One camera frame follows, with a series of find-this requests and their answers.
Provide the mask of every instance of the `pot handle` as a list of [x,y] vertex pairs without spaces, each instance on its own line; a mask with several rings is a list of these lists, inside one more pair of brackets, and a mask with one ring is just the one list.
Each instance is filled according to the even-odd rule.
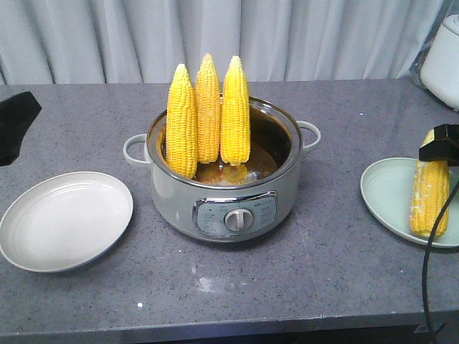
[[302,153],[303,156],[305,156],[306,154],[318,147],[318,144],[319,142],[321,142],[322,138],[321,131],[314,124],[306,122],[304,120],[297,120],[296,122],[298,124],[298,127],[300,127],[301,129],[308,129],[309,131],[312,131],[314,134],[316,134],[317,137],[317,139],[314,142],[308,145],[303,144]]
[[132,166],[134,167],[140,167],[140,168],[145,168],[147,170],[151,169],[151,164],[148,161],[144,160],[138,160],[133,157],[131,157],[128,153],[128,149],[137,143],[143,143],[145,144],[146,142],[146,134],[139,134],[135,135],[132,138],[129,138],[123,146],[123,155],[125,160]]

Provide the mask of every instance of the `black object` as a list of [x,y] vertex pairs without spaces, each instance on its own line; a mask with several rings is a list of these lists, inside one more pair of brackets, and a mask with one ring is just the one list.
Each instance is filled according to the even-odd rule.
[[459,125],[439,125],[434,133],[434,141],[419,149],[419,160],[445,160],[449,166],[459,166]]
[[17,159],[22,139],[41,109],[31,92],[0,102],[0,166]]
[[[432,142],[424,145],[419,149],[419,160],[421,161],[447,161],[449,166],[459,166],[459,125],[443,124],[434,128],[435,138]],[[430,251],[432,243],[437,233],[438,224],[440,223],[446,209],[449,207],[456,193],[459,191],[459,182],[456,183],[451,191],[448,199],[440,210],[440,213],[433,224],[429,239],[424,252],[424,260],[422,262],[421,290],[422,290],[422,306],[424,308],[425,322],[429,330],[430,339],[433,344],[437,344],[435,331],[432,324],[432,315],[429,309],[429,300],[427,292],[427,269],[429,264]]]

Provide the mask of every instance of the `cooking pot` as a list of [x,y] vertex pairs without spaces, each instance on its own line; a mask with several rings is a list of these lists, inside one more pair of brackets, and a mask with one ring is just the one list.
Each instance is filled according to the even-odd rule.
[[[165,124],[163,111],[147,134],[135,135],[125,142],[123,155],[131,165],[151,171],[153,203],[162,217],[182,233],[208,242],[248,240],[284,220],[296,200],[301,160],[321,140],[315,125],[295,121],[277,106],[250,97],[252,146],[261,146],[278,168],[268,176],[240,185],[212,185],[185,178],[167,166]],[[301,129],[313,132],[316,139],[304,143]],[[137,143],[143,144],[143,161],[128,153]]]
[[447,16],[421,68],[424,86],[459,111],[459,14]]

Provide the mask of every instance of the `plate rim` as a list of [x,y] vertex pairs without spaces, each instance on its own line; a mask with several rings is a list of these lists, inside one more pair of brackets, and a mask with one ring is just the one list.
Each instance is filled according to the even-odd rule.
[[[371,163],[370,165],[368,165],[364,169],[364,172],[361,174],[361,177],[360,177],[360,192],[361,192],[362,198],[364,199],[364,203],[365,203],[366,207],[368,208],[368,210],[370,211],[370,213],[374,216],[374,218],[376,220],[378,220],[378,222],[380,224],[385,226],[392,233],[396,234],[397,236],[399,236],[399,237],[401,237],[401,238],[403,238],[405,240],[408,240],[410,242],[414,242],[415,244],[420,244],[420,245],[426,246],[427,242],[428,242],[428,239],[423,239],[422,237],[415,236],[414,234],[405,233],[404,231],[396,229],[392,225],[387,223],[386,220],[384,220],[373,209],[372,205],[370,204],[370,202],[368,201],[368,199],[366,197],[366,194],[364,193],[364,180],[365,180],[365,177],[368,174],[368,172],[371,169],[373,169],[375,167],[375,165],[386,163],[387,161],[397,161],[397,160],[398,161],[414,161],[415,162],[417,159],[397,156],[397,157],[393,157],[393,158],[384,158],[384,159],[375,161],[375,162]],[[459,247],[459,242],[457,242],[456,244],[443,244],[443,243],[435,242],[435,240],[434,240],[433,243],[432,243],[432,247],[435,247],[435,248],[438,248],[438,249],[454,249],[454,248],[458,248]]]
[[23,193],[21,193],[11,204],[10,206],[6,209],[5,213],[3,214],[3,216],[1,217],[0,219],[0,231],[3,229],[3,225],[4,225],[4,220],[5,218],[8,217],[9,213],[11,212],[11,210],[16,206],[17,203],[19,203],[24,197],[27,197],[28,194],[30,194],[31,192],[33,192],[33,190],[35,190],[36,188],[39,188],[40,186],[43,186],[44,184],[46,183],[50,183],[52,182],[53,180],[55,179],[60,179],[60,178],[64,178],[64,177],[68,177],[68,176],[76,176],[76,175],[97,175],[97,176],[102,176],[103,178],[106,178],[106,179],[110,179],[112,181],[115,181],[116,184],[118,184],[120,186],[119,190],[122,191],[124,193],[124,195],[127,197],[128,199],[128,202],[126,203],[126,205],[128,206],[128,215],[126,216],[126,225],[122,227],[122,229],[120,230],[120,233],[119,235],[111,242],[109,243],[108,246],[106,246],[103,250],[101,250],[100,252],[98,252],[97,254],[94,254],[91,258],[88,258],[88,259],[84,259],[82,260],[81,262],[78,262],[77,264],[72,264],[70,266],[67,266],[67,267],[63,267],[63,268],[59,268],[59,269],[35,269],[35,268],[31,268],[31,267],[26,267],[22,264],[19,264],[17,262],[15,262],[11,257],[8,257],[8,255],[5,253],[4,251],[4,248],[3,248],[3,245],[0,241],[0,252],[2,253],[2,255],[5,257],[5,259],[10,262],[11,264],[13,264],[14,266],[16,267],[19,267],[21,269],[24,269],[24,270],[27,270],[27,271],[30,271],[30,272],[42,272],[42,273],[50,273],[50,272],[64,272],[64,271],[67,271],[67,270],[70,270],[70,269],[74,269],[74,268],[77,268],[77,267],[81,267],[83,266],[84,264],[87,264],[91,261],[93,261],[94,259],[97,259],[98,257],[100,257],[101,255],[103,255],[104,253],[106,253],[120,238],[121,236],[123,235],[124,231],[127,229],[131,219],[132,219],[132,215],[133,215],[133,197],[132,197],[132,193],[131,191],[129,190],[129,188],[118,178],[110,175],[110,174],[107,174],[107,173],[103,173],[103,172],[97,172],[97,171],[74,171],[74,172],[68,172],[68,173],[63,173],[63,174],[60,174],[58,176],[53,176],[51,178],[48,178],[48,179],[45,179],[43,181],[40,181],[39,183],[31,186],[30,188],[28,188],[26,191],[24,191]]

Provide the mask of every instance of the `control knob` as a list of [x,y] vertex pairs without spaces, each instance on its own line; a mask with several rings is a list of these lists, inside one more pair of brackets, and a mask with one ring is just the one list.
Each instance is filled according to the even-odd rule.
[[224,216],[224,224],[230,231],[244,231],[253,223],[253,214],[248,209],[234,209]]

